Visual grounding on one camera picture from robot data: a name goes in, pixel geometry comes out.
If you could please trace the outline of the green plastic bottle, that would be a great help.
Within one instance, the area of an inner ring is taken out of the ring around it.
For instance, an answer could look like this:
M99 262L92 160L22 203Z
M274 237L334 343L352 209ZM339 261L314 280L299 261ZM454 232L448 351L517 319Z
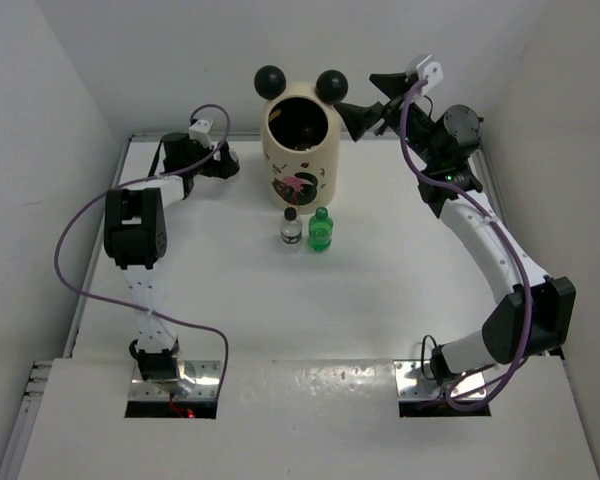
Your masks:
M332 243L334 222L326 207L318 207L309 220L308 243L314 252L327 250Z

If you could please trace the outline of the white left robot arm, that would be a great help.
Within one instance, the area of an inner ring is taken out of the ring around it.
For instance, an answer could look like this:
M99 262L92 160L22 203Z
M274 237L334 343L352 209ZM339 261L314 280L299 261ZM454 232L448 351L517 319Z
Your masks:
M152 174L105 195L104 249L122 271L137 306L137 337L130 344L145 381L181 378L178 334L157 311L163 303L160 262L168 246L165 210L186 200L198 175L228 179L240 170L227 142L215 144L211 122L197 120L185 132L160 139Z

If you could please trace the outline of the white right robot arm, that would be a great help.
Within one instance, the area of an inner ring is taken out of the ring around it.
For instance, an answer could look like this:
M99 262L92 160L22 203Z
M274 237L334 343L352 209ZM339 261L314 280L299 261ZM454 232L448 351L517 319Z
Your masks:
M419 74L373 74L370 82L388 98L369 107L339 102L336 111L353 140L372 130L393 130L414 171L425 204L461 241L487 280L495 310L480 329L433 348L424 372L440 386L464 373L515 362L561 347L568 336L576 289L533 261L503 226L470 166L482 123L471 108L453 105L433 120L415 97L433 86Z

